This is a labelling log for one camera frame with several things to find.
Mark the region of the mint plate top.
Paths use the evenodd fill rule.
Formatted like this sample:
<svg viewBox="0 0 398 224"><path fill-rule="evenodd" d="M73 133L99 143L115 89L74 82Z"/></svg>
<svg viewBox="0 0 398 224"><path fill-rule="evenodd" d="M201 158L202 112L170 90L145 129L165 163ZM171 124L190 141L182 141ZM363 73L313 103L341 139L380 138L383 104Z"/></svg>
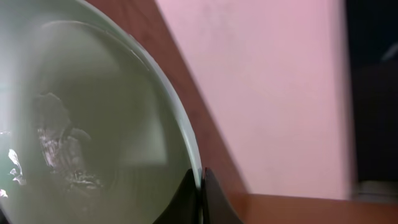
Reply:
<svg viewBox="0 0 398 224"><path fill-rule="evenodd" d="M9 223L154 223L193 129L148 52L86 1L1 2L1 215Z"/></svg>

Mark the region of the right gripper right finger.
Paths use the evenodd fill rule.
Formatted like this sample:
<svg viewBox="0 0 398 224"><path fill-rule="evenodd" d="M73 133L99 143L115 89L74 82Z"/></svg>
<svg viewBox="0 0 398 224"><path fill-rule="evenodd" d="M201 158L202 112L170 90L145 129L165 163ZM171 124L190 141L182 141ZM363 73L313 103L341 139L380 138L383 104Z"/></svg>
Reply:
<svg viewBox="0 0 398 224"><path fill-rule="evenodd" d="M205 169L201 182L204 224L243 224L224 194L213 171Z"/></svg>

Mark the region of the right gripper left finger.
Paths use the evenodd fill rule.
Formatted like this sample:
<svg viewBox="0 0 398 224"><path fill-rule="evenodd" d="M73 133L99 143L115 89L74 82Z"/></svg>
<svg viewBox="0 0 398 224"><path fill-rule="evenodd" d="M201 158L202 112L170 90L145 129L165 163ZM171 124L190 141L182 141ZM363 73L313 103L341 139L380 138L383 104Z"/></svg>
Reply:
<svg viewBox="0 0 398 224"><path fill-rule="evenodd" d="M193 171L187 170L167 208L154 224L198 224L199 202Z"/></svg>

